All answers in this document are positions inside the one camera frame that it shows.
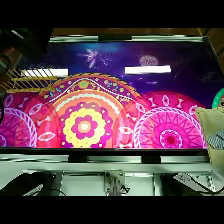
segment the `green circular object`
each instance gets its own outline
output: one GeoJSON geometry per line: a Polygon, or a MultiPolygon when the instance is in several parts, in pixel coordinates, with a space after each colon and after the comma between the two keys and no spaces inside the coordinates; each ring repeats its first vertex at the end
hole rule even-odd
{"type": "Polygon", "coordinates": [[[224,96],[224,88],[222,88],[216,95],[212,103],[212,108],[218,107],[220,100],[224,96]]]}

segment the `flower design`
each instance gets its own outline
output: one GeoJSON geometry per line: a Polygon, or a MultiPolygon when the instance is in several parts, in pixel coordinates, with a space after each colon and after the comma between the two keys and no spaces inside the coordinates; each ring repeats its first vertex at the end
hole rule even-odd
{"type": "Polygon", "coordinates": [[[104,107],[96,103],[80,102],[67,108],[61,116],[64,124],[62,142],[72,144],[75,148],[105,147],[106,141],[112,137],[113,120],[104,107]]]}
{"type": "Polygon", "coordinates": [[[86,81],[86,80],[83,80],[83,81],[79,82],[79,88],[80,89],[86,89],[88,87],[88,85],[89,85],[89,82],[86,81]]]}
{"type": "Polygon", "coordinates": [[[180,148],[182,139],[174,130],[165,130],[160,135],[160,142],[164,148],[180,148]]]}

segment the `metal bracket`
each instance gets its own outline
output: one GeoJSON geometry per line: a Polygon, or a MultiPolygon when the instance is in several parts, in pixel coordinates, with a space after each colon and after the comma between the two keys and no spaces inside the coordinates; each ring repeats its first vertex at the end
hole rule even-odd
{"type": "Polygon", "coordinates": [[[105,172],[104,190],[107,196],[126,195],[130,188],[125,187],[124,172],[122,170],[105,172]]]}

